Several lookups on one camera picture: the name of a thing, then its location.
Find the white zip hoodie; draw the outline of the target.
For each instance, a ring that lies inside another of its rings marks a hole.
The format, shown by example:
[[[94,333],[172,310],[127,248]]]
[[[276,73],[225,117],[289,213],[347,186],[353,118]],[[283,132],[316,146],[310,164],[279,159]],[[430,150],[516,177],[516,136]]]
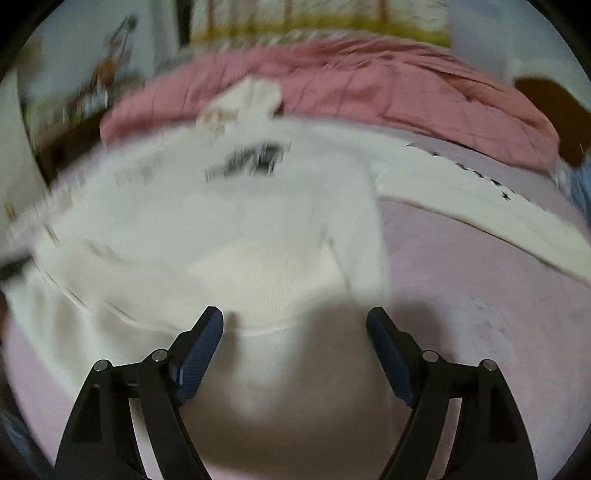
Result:
[[[133,363],[207,306],[228,319],[206,392],[256,402],[380,394],[365,334],[391,297],[378,202],[500,238],[579,280],[580,230],[479,172],[389,135],[225,112],[110,153],[5,292],[44,363],[77,391],[101,358]]]

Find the pink bed sheet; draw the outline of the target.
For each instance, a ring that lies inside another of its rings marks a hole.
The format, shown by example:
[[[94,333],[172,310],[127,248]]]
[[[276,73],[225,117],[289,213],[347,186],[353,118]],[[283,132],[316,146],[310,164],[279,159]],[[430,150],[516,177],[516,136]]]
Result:
[[[545,177],[436,140],[332,124],[400,138],[473,169],[577,227],[590,244],[576,210]],[[21,220],[17,241],[33,250],[61,214],[61,199],[90,179],[110,153],[159,133],[92,157]],[[386,304],[374,306],[385,308],[422,347],[449,360],[497,361],[524,417],[539,476],[554,477],[590,423],[590,277],[571,277],[474,226],[416,206],[382,198],[378,207],[392,293]],[[366,327],[365,334],[370,345]],[[385,383],[380,394],[354,400],[304,396],[270,407],[256,402],[252,414],[245,414],[206,392],[221,343],[204,384],[182,410],[214,478],[370,479],[379,474],[407,412],[391,393],[372,347],[376,374]],[[44,454],[54,458],[80,388],[71,391],[61,383],[11,309],[4,352],[18,407]]]

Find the blue floral pillow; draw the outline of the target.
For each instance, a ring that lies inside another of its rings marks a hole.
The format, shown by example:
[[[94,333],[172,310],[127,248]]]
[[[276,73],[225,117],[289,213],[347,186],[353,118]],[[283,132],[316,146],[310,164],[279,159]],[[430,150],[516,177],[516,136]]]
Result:
[[[591,221],[591,170],[590,157],[579,167],[572,167],[560,161],[553,174],[557,188],[579,210],[587,225]]]

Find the dark wooden desk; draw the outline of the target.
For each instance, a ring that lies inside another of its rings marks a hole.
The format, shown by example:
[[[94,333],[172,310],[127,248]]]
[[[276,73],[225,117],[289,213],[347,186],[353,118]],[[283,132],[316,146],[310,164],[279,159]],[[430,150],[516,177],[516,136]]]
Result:
[[[35,144],[33,155],[46,185],[100,142],[100,122],[106,113],[102,110],[76,125],[61,125]]]

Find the pink plaid quilt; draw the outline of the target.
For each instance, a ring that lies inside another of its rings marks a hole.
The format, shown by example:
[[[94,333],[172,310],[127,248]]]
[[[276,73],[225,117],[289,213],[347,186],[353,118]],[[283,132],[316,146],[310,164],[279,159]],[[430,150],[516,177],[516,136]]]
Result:
[[[111,143],[197,118],[248,76],[280,84],[286,114],[388,126],[454,142],[506,165],[551,172],[559,136],[517,89],[446,50],[392,37],[322,38],[217,50],[136,89],[103,117]]]

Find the white carved headboard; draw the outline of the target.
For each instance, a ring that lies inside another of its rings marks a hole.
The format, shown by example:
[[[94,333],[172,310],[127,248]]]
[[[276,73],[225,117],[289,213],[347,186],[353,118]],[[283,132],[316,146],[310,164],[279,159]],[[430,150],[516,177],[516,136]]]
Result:
[[[505,29],[451,28],[451,49],[463,61],[523,93],[550,120],[559,136],[560,156],[572,167],[590,148],[589,99],[576,92],[580,79],[572,62],[557,57],[521,59]]]

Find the tree print curtain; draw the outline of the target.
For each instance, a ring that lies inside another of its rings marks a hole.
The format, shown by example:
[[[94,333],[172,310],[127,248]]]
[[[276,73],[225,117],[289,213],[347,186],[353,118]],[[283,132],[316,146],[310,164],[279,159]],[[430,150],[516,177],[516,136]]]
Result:
[[[294,31],[363,31],[451,45],[445,1],[245,0],[193,1],[193,44]]]

